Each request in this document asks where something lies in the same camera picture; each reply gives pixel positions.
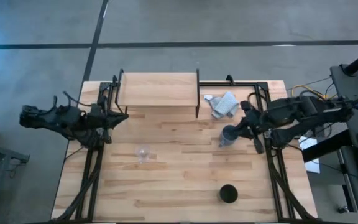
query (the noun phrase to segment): cloth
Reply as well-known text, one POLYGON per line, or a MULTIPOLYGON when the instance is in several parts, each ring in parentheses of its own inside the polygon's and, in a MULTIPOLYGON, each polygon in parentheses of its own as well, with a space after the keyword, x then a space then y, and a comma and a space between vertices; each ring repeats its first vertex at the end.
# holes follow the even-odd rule
POLYGON ((225 115, 232 118, 239 107, 239 102, 230 91, 226 92, 223 97, 206 95, 204 96, 204 100, 211 105, 212 116, 216 119, 222 118, 225 115))

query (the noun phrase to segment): concrete floor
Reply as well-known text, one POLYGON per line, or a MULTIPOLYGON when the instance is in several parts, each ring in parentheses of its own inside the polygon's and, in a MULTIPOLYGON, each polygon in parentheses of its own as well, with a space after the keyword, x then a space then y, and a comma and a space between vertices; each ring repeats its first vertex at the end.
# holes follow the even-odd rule
MULTIPOLYGON (((0 44, 91 43, 101 3, 0 0, 0 44)), ((358 0, 110 0, 99 42, 278 40, 358 40, 358 0)), ((6 177, 0 223, 50 218, 67 141, 50 131, 19 126, 19 113, 24 104, 49 108, 53 95, 66 103, 63 90, 78 96, 89 52, 0 50, 0 146, 31 155, 15 178, 6 177)), ((284 80, 290 88, 326 78, 331 65, 357 57, 358 45, 98 49, 89 79, 110 80, 120 68, 199 68, 201 80, 222 80, 231 74, 236 80, 284 80)), ((329 84, 326 80, 310 87, 325 91, 329 84)), ((321 218, 350 220, 325 209, 342 202, 327 202, 327 190, 311 184, 321 218)))

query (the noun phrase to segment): black cup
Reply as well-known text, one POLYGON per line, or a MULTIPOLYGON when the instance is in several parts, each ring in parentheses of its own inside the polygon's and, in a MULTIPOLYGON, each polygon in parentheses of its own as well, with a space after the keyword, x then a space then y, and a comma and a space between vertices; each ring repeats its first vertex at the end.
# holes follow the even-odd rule
POLYGON ((239 193, 237 192, 237 189, 231 184, 224 185, 223 187, 221 187, 221 190, 219 191, 219 197, 225 203, 235 202, 238 196, 239 193))

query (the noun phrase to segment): black floor stripe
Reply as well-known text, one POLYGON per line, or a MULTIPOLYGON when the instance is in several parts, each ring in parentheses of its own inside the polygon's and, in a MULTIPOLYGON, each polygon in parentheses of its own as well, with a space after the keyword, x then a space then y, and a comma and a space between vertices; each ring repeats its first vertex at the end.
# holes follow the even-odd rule
POLYGON ((92 44, 0 44, 0 49, 88 49, 92 44))
POLYGON ((103 0, 102 7, 101 7, 100 13, 99 13, 98 24, 96 25, 96 30, 95 30, 94 36, 93 36, 92 47, 89 52, 88 60, 86 61, 86 67, 85 67, 85 71, 84 71, 84 76, 82 78, 82 82, 88 81, 91 76, 94 56, 96 55, 96 49, 98 48, 100 33, 102 31, 104 16, 105 16, 105 13, 107 10, 108 3, 109 3, 109 0, 103 0))
POLYGON ((101 49, 141 49, 160 47, 263 47, 263 46, 325 46, 358 45, 358 40, 319 40, 319 41, 245 41, 245 42, 145 42, 145 43, 104 43, 101 49))

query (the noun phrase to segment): wooden board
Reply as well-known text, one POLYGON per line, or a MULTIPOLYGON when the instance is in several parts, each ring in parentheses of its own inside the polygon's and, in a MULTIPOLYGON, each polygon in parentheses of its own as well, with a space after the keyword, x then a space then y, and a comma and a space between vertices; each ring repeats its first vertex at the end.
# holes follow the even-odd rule
MULTIPOLYGON (((283 81, 268 84, 272 100, 287 96, 283 81)), ((85 82, 80 100, 92 103, 98 88, 99 82, 85 82)), ((223 96, 228 90, 239 101, 253 92, 251 87, 201 87, 198 118, 194 117, 194 108, 128 108, 129 119, 112 131, 113 143, 104 148, 94 221, 276 221, 266 155, 258 155, 252 141, 244 138, 232 146, 218 147, 222 128, 238 123, 244 113, 239 110, 233 119, 215 120, 203 95, 223 96), (135 154, 141 146, 150 148, 149 160, 143 164, 135 154), (217 198, 224 184, 232 184, 239 191, 239 199, 233 204, 217 198)), ((255 98, 251 103, 256 105, 255 98)), ((70 143, 68 154, 78 148, 77 142, 70 143)), ((289 147, 283 155, 291 190, 316 216, 301 152, 289 147)), ((85 157, 83 151, 66 161, 53 218, 78 193, 85 157)), ((282 203, 286 212, 284 199, 282 203)))
POLYGON ((197 74, 124 72, 119 106, 196 106, 197 74))

